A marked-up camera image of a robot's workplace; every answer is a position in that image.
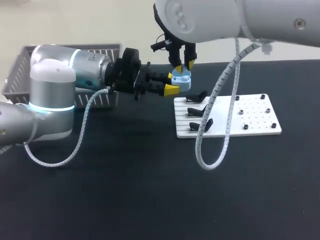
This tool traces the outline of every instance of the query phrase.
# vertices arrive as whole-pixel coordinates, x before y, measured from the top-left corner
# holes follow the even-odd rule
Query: white pegboard
[[[235,101],[230,136],[261,136],[279,135],[281,127],[276,113],[272,107],[269,96],[265,94],[265,99],[261,99],[261,94],[240,95],[239,100]],[[189,123],[201,123],[201,117],[188,116],[188,108],[202,110],[209,100],[205,98],[202,103],[190,102],[185,97],[174,99],[174,113],[176,124],[176,135],[180,139],[195,138],[197,131],[190,131]],[[226,134],[226,124],[229,111],[231,96],[218,96],[215,100],[209,119],[213,120],[213,125],[208,132],[204,133],[204,138],[220,138]]]

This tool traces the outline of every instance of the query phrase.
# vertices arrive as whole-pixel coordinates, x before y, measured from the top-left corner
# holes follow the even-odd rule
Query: white wall
[[[153,0],[0,0],[0,89],[24,45],[122,43],[139,49],[143,63],[167,64],[165,51],[150,49],[161,34],[153,4]],[[234,51],[232,39],[198,44],[197,63],[229,62]],[[320,48],[275,43],[271,56],[257,51],[246,60],[318,58]]]

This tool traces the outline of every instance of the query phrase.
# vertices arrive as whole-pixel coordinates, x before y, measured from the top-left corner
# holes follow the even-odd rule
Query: cable
[[[160,36],[158,36],[158,37],[157,37],[157,39],[155,40],[155,43],[157,44],[157,43],[158,43],[159,38],[161,38],[161,37],[162,37],[162,36],[164,36],[164,35],[165,35],[165,34],[163,33],[163,34],[161,34]]]
[[[236,38],[235,39],[235,46],[236,50],[239,50],[239,40]],[[213,91],[210,95],[207,107],[205,108],[205,112],[203,114],[203,117],[201,119],[200,127],[196,136],[196,141],[195,141],[195,156],[196,160],[198,161],[199,165],[205,169],[205,170],[213,170],[216,167],[220,165],[220,163],[223,161],[228,145],[229,145],[229,139],[230,139],[230,130],[231,130],[231,122],[232,122],[232,114],[233,114],[233,109],[234,109],[234,103],[236,99],[236,94],[237,94],[237,88],[238,88],[238,82],[239,82],[239,74],[240,74],[240,62],[243,58],[245,58],[248,54],[253,52],[254,50],[260,48],[260,45],[258,44],[251,44],[248,46],[246,49],[244,49],[242,52],[236,55],[236,57],[228,64],[228,66],[225,68],[223,73],[221,74],[220,78],[216,82]],[[201,155],[201,144],[202,144],[202,139],[205,131],[206,124],[208,122],[211,110],[215,104],[216,98],[219,95],[219,92],[223,85],[225,84],[225,81],[227,80],[228,76],[235,70],[234,74],[234,84],[233,84],[233,89],[232,89],[232,95],[231,95],[231,101],[230,101],[230,106],[229,106],[229,112],[228,112],[228,118],[226,122],[226,129],[225,129],[225,137],[224,137],[224,142],[223,142],[223,147],[220,153],[220,156],[211,165],[207,165]]]
[[[0,149],[0,155],[4,154],[6,151],[8,151],[10,148],[12,148],[12,145],[4,146]]]
[[[80,131],[80,135],[79,135],[79,139],[78,139],[78,142],[75,146],[75,149],[73,150],[73,152],[71,153],[71,155],[63,160],[62,162],[58,162],[58,163],[45,163],[43,161],[40,161],[39,159],[37,159],[30,151],[30,148],[28,146],[28,144],[25,144],[24,145],[24,148],[26,150],[26,152],[28,153],[29,157],[35,161],[37,164],[39,165],[42,165],[44,167],[49,167],[49,168],[56,168],[56,167],[60,167],[62,165],[65,165],[67,164],[68,162],[70,162],[74,157],[75,155],[77,154],[80,146],[81,146],[81,142],[82,142],[82,139],[84,137],[84,134],[85,134],[85,128],[86,128],[86,123],[87,123],[87,118],[88,118],[88,113],[89,113],[89,109],[90,109],[90,106],[92,104],[92,102],[94,101],[94,99],[101,95],[101,94],[108,94],[109,93],[109,90],[108,89],[102,89],[102,90],[99,90],[97,92],[95,92],[89,99],[86,107],[85,107],[85,111],[84,111],[84,115],[83,115],[83,120],[82,120],[82,126],[81,126],[81,131]]]

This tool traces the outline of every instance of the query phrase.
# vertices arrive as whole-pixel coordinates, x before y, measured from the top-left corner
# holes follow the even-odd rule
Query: silver cylinder
[[[30,70],[30,103],[47,109],[74,106],[75,80],[75,71],[61,61],[45,59],[34,64]]]
[[[77,88],[100,90],[105,86],[105,73],[110,58],[104,54],[59,46],[39,45],[31,56],[30,65],[44,59],[55,59],[72,67],[76,73]]]
[[[244,4],[255,38],[320,47],[320,1],[245,0]]]
[[[0,101],[0,145],[26,142],[34,127],[35,115],[22,105]]]
[[[30,79],[30,102],[36,106],[63,109],[75,104],[75,83]]]

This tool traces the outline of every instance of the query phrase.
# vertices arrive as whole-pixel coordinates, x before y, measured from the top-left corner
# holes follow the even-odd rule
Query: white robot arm
[[[179,48],[236,37],[320,47],[317,0],[155,0],[154,16],[167,40],[162,47],[170,56],[168,44],[179,40]],[[169,61],[180,68],[179,61]],[[186,57],[184,64],[192,67]]]

